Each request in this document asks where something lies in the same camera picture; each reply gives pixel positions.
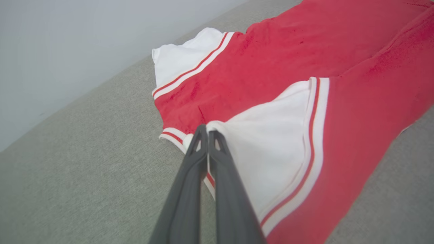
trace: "white fabric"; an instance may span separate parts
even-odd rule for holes
[[[194,69],[221,43],[224,33],[205,28],[182,45],[162,45],[152,50],[157,87],[164,86],[181,74]]]
[[[207,131],[225,136],[259,219],[298,185],[295,179],[309,163],[310,93],[309,81],[297,82],[271,102],[207,124]]]

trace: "gray couch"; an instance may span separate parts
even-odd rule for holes
[[[205,24],[245,31],[299,2],[250,1]],[[158,140],[150,57],[0,153],[0,243],[146,243],[183,154]],[[434,109],[391,145],[327,243],[434,243]],[[202,189],[202,243],[215,243]]]

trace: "white stripe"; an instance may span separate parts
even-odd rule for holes
[[[214,189],[211,182],[208,180],[208,177],[205,177],[204,183],[205,183],[205,186],[208,187],[208,190],[210,190],[211,196],[213,196],[214,200],[216,200],[216,190]]]
[[[303,82],[304,81],[297,82],[297,83],[292,84],[291,86],[294,86],[294,87],[300,86],[300,85],[303,85]],[[309,94],[309,100],[307,103],[306,115],[304,118],[304,133],[303,133],[303,142],[304,142],[304,147],[305,147],[304,161],[302,162],[301,167],[299,169],[299,172],[295,175],[295,178],[291,182],[291,184],[288,185],[288,187],[281,194],[279,194],[276,198],[274,198],[273,201],[270,202],[258,214],[259,221],[262,221],[270,211],[272,211],[277,205],[279,205],[282,201],[284,201],[289,195],[291,195],[295,191],[297,186],[303,180],[303,177],[306,174],[307,168],[309,167],[310,156],[311,156],[311,148],[310,148],[310,141],[309,141],[309,125],[310,125],[310,118],[312,116],[313,105],[315,103],[315,92],[316,92],[317,83],[316,83],[315,78],[311,78],[311,79],[309,79],[309,81],[305,81],[305,82],[308,82],[308,84],[309,84],[310,94]]]
[[[327,99],[329,95],[329,79],[320,78],[320,80],[321,84],[319,88],[318,103],[316,107],[315,119],[313,121],[312,139],[313,147],[315,149],[315,155],[312,168],[298,194],[289,202],[284,204],[281,208],[279,208],[276,212],[274,212],[270,216],[270,218],[264,223],[262,230],[266,236],[282,219],[292,213],[297,207],[299,207],[303,203],[303,201],[307,198],[310,191],[312,190],[321,172],[322,161],[324,157],[322,139],[324,134],[324,121],[326,118]]]
[[[205,69],[206,66],[208,66],[221,52],[223,52],[223,50],[226,48],[226,46],[228,45],[230,39],[232,38],[234,32],[228,32],[222,45],[220,46],[219,49],[217,49],[210,57],[208,57],[208,59],[206,59],[199,68],[197,68],[196,70],[189,72],[187,74],[185,74],[184,76],[182,76],[180,79],[178,79],[175,83],[165,87],[164,89],[161,89],[160,91],[158,91],[157,93],[154,94],[154,99],[157,99],[159,96],[166,94],[170,91],[172,91],[173,89],[177,88],[183,81],[185,81],[186,79],[194,76],[195,74],[200,73],[202,70]]]
[[[169,132],[174,134],[175,136],[179,137],[179,139],[181,139],[182,141],[185,139],[185,137],[187,136],[187,134],[185,134],[184,132],[173,128],[173,127],[167,127],[163,130],[163,132]]]
[[[167,134],[161,134],[158,138],[164,138],[175,144],[184,154],[187,152],[187,150],[184,148],[184,146],[174,137],[167,135]]]

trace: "white wall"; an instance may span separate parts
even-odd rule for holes
[[[0,0],[0,152],[151,48],[244,1]]]

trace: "red fabric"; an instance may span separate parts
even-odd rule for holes
[[[330,78],[324,161],[307,199],[268,243],[323,243],[390,143],[434,103],[434,7],[374,57]]]
[[[271,101],[294,82],[334,77],[320,176],[267,237],[270,244],[323,243],[393,139],[434,102],[430,6],[425,0],[304,0],[235,33],[202,72],[158,97],[164,128],[194,133],[199,124]]]
[[[194,133],[226,121],[311,76],[343,73],[383,48],[428,0],[304,0],[235,33],[202,72],[155,100],[164,128]]]

